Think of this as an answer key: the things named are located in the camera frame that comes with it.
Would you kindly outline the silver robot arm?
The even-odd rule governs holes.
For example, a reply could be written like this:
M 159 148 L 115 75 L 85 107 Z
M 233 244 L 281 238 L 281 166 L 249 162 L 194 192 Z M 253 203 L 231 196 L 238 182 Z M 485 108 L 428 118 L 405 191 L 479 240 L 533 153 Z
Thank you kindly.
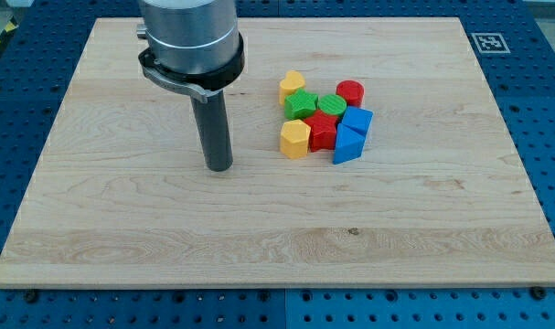
M 201 103 L 243 71 L 244 41 L 234 0 L 139 0 L 148 42 L 139 55 L 146 78 Z

